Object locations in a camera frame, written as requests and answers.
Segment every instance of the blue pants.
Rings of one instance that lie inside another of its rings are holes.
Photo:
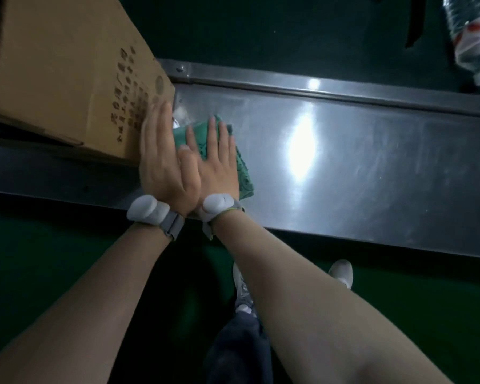
[[[208,351],[204,374],[206,384],[272,384],[270,344],[259,319],[236,313]]]

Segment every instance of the bottle label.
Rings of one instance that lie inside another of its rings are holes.
[[[472,57],[480,55],[480,17],[467,24],[452,38],[455,57]]]

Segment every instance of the person's left arm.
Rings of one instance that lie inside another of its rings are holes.
[[[176,151],[172,107],[152,107],[141,134],[145,193],[184,217],[198,202],[195,155]],[[151,269],[170,239],[135,223],[42,316],[0,352],[0,383],[106,383]]]

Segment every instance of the plastic bottle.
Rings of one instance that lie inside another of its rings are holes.
[[[480,86],[480,0],[443,0],[455,60]]]

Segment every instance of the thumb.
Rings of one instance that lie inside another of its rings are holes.
[[[182,144],[179,146],[177,154],[181,170],[181,181],[185,192],[199,196],[201,178],[195,153],[190,150],[188,145]]]

